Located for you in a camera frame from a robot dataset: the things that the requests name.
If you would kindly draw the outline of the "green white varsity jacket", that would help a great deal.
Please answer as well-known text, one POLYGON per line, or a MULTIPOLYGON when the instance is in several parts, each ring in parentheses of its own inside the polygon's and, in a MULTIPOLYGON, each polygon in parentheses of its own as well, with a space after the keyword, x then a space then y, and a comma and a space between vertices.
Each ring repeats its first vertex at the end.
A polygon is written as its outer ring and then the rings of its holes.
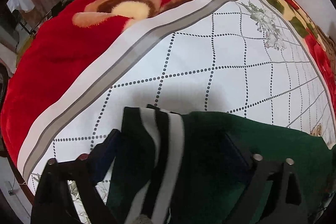
POLYGON ((268 161, 290 158, 312 213, 335 177, 333 151, 321 137, 221 112, 186 115, 126 107, 107 207, 119 223, 221 223, 251 174, 232 165, 225 133, 268 161))

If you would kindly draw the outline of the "white grid patterned sheet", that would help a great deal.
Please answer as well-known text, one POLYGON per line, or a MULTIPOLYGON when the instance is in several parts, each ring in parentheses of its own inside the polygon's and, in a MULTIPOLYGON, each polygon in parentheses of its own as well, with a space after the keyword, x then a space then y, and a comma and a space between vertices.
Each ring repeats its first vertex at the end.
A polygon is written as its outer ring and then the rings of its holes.
MULTIPOLYGON (((193 0, 124 31, 34 120, 17 161, 36 200, 31 220, 119 223, 107 207, 114 161, 93 183, 89 154, 121 132, 124 108, 149 106, 321 137, 335 165, 331 94, 290 23, 266 0, 193 0)), ((310 213, 292 159, 252 156, 249 182, 221 223, 308 223, 324 211, 335 177, 310 213)))

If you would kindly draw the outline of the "red floral blanket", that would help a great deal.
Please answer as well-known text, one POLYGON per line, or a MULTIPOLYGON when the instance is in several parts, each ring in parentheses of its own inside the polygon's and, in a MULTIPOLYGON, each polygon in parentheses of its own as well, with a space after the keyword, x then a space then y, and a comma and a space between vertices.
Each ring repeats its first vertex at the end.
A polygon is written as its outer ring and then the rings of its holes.
MULTIPOLYGON (((139 1, 138 10, 155 16, 192 0, 74 0, 45 22, 9 79, 1 111, 1 133, 13 162, 18 161, 34 120, 134 23, 133 1, 139 1)), ((335 56, 324 50, 307 13, 295 0, 271 1, 282 5, 282 13, 308 45, 335 96, 335 56)))

